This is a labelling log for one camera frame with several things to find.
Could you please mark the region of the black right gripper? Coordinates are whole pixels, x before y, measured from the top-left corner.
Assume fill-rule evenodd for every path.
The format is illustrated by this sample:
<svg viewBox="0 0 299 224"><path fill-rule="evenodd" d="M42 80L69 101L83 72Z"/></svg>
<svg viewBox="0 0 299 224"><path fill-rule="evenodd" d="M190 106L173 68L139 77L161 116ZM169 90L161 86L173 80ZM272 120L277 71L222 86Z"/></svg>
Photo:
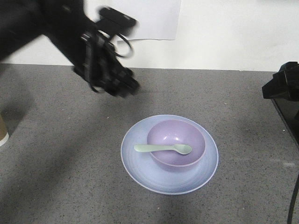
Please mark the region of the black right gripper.
<svg viewBox="0 0 299 224"><path fill-rule="evenodd" d="M287 62L273 74L272 80L262 87L264 99L282 98L299 100L299 63Z"/></svg>

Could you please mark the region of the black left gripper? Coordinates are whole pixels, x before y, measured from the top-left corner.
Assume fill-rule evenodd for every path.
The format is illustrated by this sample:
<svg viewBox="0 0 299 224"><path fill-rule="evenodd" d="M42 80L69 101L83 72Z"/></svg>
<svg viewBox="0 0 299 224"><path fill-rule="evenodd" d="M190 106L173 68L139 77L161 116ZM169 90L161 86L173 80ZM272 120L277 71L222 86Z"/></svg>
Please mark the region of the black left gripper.
<svg viewBox="0 0 299 224"><path fill-rule="evenodd" d="M92 91L103 90L122 98L139 91L140 84L134 79L132 70L121 65L114 45L105 36L85 32L81 39L85 44L85 55L82 64L75 65L73 71L89 84Z"/></svg>

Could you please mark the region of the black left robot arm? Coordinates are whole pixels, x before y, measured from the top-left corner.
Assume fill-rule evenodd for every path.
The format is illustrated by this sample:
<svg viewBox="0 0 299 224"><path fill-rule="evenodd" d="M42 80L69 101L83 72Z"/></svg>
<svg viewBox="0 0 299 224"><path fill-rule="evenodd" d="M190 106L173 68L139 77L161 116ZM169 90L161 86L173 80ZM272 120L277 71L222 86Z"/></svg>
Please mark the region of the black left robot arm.
<svg viewBox="0 0 299 224"><path fill-rule="evenodd" d="M81 0L3 0L0 3L0 57L5 59L45 35L72 63L73 71L97 92L135 94L140 85L119 62L112 39L125 39L136 20L111 8L93 22Z"/></svg>

